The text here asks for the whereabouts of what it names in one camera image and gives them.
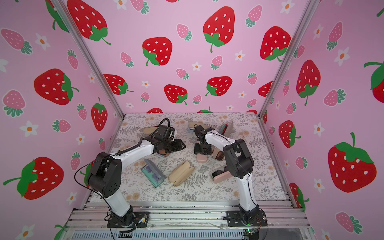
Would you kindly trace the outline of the pink case black sunglasses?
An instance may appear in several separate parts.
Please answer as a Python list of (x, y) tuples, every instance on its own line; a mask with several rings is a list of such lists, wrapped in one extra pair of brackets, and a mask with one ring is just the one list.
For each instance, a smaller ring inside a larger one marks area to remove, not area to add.
[(231, 173), (226, 168), (214, 170), (210, 173), (210, 176), (212, 177), (214, 184), (219, 184), (232, 177)]

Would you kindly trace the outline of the pink glasses case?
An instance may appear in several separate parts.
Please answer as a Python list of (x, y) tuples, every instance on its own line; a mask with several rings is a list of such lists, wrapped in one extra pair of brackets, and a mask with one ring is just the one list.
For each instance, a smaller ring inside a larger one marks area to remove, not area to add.
[(206, 163), (208, 160), (208, 157), (206, 155), (197, 154), (197, 162), (198, 163)]

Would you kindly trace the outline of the newspaper print glasses case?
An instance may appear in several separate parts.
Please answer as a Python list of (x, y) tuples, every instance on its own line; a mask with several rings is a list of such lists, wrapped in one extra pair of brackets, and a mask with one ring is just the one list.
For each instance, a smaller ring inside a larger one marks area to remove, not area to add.
[(218, 161), (222, 161), (225, 158), (225, 155), (221, 149), (213, 146), (212, 157)]

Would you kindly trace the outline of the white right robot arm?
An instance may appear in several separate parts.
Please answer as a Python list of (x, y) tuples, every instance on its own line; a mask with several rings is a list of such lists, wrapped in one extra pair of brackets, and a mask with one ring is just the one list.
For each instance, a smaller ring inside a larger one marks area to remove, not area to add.
[(194, 127), (197, 136), (195, 154), (211, 155), (212, 147), (224, 153), (227, 169), (237, 179), (240, 194), (240, 211), (245, 215), (255, 216), (260, 207), (255, 199), (252, 187), (254, 159), (243, 139), (229, 139), (213, 128), (205, 129), (202, 125)]

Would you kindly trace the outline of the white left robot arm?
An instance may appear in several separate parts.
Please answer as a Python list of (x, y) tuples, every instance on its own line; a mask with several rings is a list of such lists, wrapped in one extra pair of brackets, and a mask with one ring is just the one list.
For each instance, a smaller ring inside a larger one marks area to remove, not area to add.
[(113, 154), (98, 154), (87, 177), (87, 185), (103, 197), (112, 213), (124, 217), (131, 205), (120, 190), (123, 170), (159, 151), (171, 154), (185, 149), (186, 145), (182, 140), (176, 139), (175, 134), (176, 130), (172, 127), (158, 126), (153, 133), (141, 138), (136, 145), (128, 149)]

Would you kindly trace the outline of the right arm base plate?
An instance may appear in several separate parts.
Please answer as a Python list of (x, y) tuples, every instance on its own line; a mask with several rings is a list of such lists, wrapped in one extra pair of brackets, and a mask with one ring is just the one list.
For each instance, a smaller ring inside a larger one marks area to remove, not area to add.
[(227, 211), (223, 218), (229, 227), (266, 227), (268, 225), (265, 212), (262, 210), (245, 213), (244, 211)]

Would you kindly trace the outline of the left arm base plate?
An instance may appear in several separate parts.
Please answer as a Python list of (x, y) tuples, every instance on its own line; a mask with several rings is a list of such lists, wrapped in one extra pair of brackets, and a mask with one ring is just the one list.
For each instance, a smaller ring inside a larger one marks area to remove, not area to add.
[(107, 227), (111, 229), (116, 228), (146, 228), (148, 224), (150, 213), (149, 212), (132, 212), (127, 213), (123, 217), (119, 217), (114, 213), (108, 214), (105, 217), (105, 221), (107, 222)]

